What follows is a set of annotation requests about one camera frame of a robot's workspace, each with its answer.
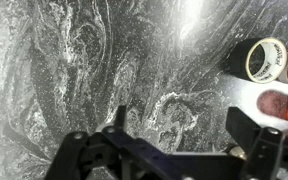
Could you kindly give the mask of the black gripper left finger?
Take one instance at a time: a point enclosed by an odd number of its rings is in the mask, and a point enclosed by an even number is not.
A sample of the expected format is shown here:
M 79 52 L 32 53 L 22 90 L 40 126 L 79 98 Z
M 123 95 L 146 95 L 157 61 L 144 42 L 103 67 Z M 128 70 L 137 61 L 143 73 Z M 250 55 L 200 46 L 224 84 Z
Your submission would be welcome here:
M 127 127 L 127 106 L 121 105 L 117 108 L 114 120 L 114 126 L 123 130 Z

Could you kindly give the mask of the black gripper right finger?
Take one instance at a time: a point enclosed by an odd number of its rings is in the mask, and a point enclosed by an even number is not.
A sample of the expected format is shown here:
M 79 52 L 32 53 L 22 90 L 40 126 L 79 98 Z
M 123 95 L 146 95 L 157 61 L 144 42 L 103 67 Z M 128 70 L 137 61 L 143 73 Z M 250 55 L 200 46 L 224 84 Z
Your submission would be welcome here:
M 243 149 L 250 150 L 261 127 L 238 107 L 229 107 L 226 130 Z

